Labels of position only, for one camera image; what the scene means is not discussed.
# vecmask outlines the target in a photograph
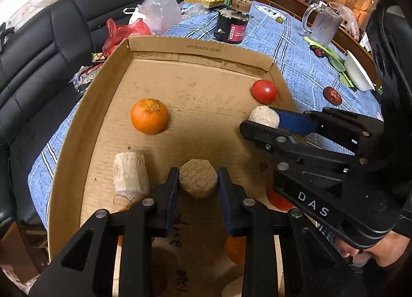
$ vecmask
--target black leather sofa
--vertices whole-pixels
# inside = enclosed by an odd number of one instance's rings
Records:
[[[41,225],[27,177],[80,99],[74,73],[101,52],[106,21],[127,24],[123,9],[143,0],[59,0],[30,19],[0,55],[0,227],[17,220]]]

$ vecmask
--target white bowl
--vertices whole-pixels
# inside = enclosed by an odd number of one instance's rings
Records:
[[[348,56],[345,60],[345,68],[352,82],[360,91],[375,90],[372,81],[366,74],[365,69],[360,65],[354,55],[347,51]]]

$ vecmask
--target cardboard box flap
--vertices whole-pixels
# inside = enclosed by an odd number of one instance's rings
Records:
[[[130,51],[202,55],[238,62],[268,71],[273,57],[226,43],[171,36],[130,36]]]

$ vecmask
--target plastic bag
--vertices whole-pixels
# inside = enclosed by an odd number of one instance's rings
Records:
[[[179,7],[182,10],[181,14],[183,20],[209,13],[207,7],[201,3],[187,3],[183,1],[179,3]]]
[[[106,22],[106,26],[109,30],[109,36],[103,45],[103,54],[105,57],[109,57],[123,39],[128,38],[130,35],[148,36],[151,34],[149,26],[147,26],[142,19],[137,19],[131,25],[116,25],[115,21],[110,18]]]
[[[73,76],[70,82],[73,83],[76,91],[83,95],[86,92],[90,82],[96,77],[103,63],[99,63],[90,67],[81,67],[80,70]]]
[[[353,35],[353,37],[359,41],[359,26],[358,22],[356,21],[355,14],[352,12],[351,9],[348,7],[336,3],[336,2],[330,2],[329,3],[330,7],[335,9],[338,15],[340,15],[343,19],[343,21],[347,21],[345,29]]]
[[[139,18],[143,19],[143,22],[145,22],[146,16],[139,12],[139,7],[127,7],[123,10],[123,13],[131,14],[131,17],[129,19],[129,25],[133,24]]]
[[[163,34],[182,21],[176,0],[145,0],[138,8],[146,16],[144,22],[153,34]]]

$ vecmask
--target cardboard box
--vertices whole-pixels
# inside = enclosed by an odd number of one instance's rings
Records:
[[[116,212],[127,204],[114,198],[113,185],[114,156],[127,149],[144,154],[151,185],[164,183],[171,167],[191,158],[207,159],[216,169],[227,167],[248,196],[270,206],[265,187],[273,183],[271,156],[242,139],[238,129],[260,105],[250,93],[260,78],[279,89],[274,107],[296,111],[273,57],[186,38],[134,36],[123,41],[88,88],[63,143],[49,204],[50,257],[97,209]],[[166,130],[145,135],[133,128],[130,110],[142,98],[166,104]],[[168,264],[174,268],[164,295],[182,293],[174,277],[180,269],[187,273],[190,295],[220,296],[243,268],[223,249],[226,232],[217,192],[196,200],[181,190],[178,213],[186,224],[153,244],[155,253],[174,259]]]

